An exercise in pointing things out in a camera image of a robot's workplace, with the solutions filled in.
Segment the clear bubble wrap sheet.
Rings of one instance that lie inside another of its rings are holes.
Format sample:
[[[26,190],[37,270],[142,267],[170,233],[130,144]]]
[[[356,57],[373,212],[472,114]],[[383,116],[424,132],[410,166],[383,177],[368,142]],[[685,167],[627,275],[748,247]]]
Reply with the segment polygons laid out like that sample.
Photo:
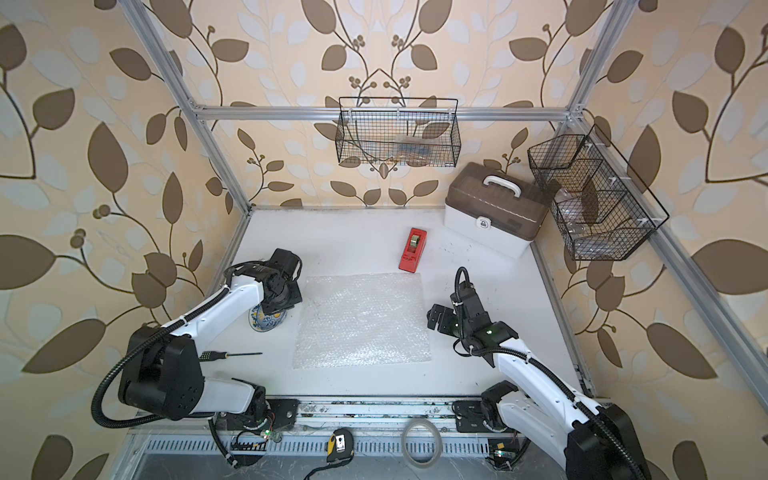
[[[420,275],[309,277],[302,293],[295,369],[431,359]]]

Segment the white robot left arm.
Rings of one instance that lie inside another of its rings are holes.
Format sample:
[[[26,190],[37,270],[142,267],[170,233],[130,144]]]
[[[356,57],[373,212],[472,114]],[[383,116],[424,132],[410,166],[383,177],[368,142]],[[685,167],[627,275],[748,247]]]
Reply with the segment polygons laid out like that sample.
[[[160,418],[180,420],[197,413],[244,414],[257,386],[242,380],[207,378],[201,356],[235,320],[258,307],[276,314],[302,301],[300,257],[276,249],[267,260],[230,266],[224,285],[211,297],[163,327],[142,327],[130,338],[136,355],[120,373],[119,400]]]

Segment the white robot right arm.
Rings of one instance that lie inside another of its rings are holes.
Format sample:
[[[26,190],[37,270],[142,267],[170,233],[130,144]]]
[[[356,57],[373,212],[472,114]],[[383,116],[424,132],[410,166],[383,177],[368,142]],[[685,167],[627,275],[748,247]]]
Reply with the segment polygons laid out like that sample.
[[[523,434],[569,479],[650,478],[633,423],[620,407],[562,380],[511,326],[491,320],[471,282],[456,284],[450,300],[428,310],[428,329],[453,337],[461,355],[485,360],[504,377],[481,396],[487,429]]]

